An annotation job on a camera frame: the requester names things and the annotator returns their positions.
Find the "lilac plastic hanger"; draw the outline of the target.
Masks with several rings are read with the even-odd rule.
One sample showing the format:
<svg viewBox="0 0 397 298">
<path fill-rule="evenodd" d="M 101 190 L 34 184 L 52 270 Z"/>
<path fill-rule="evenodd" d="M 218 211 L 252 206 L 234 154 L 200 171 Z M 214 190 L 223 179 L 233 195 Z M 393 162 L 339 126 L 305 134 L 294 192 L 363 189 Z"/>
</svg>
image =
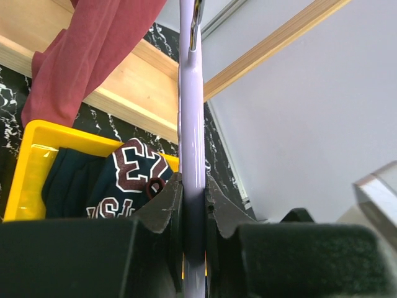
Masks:
<svg viewBox="0 0 397 298">
<path fill-rule="evenodd" d="M 180 1 L 179 170 L 183 185 L 184 297 L 205 297 L 205 145 L 200 24 L 203 1 Z"/>
</svg>

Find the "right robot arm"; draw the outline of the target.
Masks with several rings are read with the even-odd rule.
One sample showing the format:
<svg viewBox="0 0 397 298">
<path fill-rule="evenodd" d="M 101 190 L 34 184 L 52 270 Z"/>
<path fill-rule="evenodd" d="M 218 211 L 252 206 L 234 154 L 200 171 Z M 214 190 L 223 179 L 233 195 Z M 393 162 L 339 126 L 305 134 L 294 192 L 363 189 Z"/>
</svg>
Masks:
<svg viewBox="0 0 397 298">
<path fill-rule="evenodd" d="M 396 161 L 360 178 L 352 185 L 355 204 L 335 223 L 358 224 L 373 230 L 396 231 Z"/>
</svg>

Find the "navy tank top maroon trim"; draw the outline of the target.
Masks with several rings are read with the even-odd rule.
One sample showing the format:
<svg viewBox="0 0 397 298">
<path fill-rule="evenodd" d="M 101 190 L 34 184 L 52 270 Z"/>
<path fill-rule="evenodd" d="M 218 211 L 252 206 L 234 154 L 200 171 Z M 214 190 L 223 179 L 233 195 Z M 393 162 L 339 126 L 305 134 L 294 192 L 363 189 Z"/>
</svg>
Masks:
<svg viewBox="0 0 397 298">
<path fill-rule="evenodd" d="M 132 138 L 107 157 L 60 148 L 45 180 L 48 219 L 129 217 L 173 175 L 161 154 Z"/>
</svg>

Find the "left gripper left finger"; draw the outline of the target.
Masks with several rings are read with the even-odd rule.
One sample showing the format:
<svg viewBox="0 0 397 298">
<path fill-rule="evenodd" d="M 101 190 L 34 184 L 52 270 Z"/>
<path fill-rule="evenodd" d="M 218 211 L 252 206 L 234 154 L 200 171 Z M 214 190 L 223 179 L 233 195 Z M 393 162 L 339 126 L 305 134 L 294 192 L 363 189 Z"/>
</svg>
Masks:
<svg viewBox="0 0 397 298">
<path fill-rule="evenodd" d="M 182 176 L 128 218 L 1 225 L 2 297 L 177 297 Z"/>
</svg>

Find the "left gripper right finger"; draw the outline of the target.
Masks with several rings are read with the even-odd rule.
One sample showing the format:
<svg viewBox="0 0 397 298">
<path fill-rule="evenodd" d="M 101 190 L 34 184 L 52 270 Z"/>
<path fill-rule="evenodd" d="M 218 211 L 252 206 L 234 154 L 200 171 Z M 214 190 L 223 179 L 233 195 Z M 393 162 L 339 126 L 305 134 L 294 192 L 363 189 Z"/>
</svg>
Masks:
<svg viewBox="0 0 397 298">
<path fill-rule="evenodd" d="M 209 297 L 395 297 L 391 250 L 361 225 L 291 210 L 259 223 L 207 179 Z"/>
</svg>

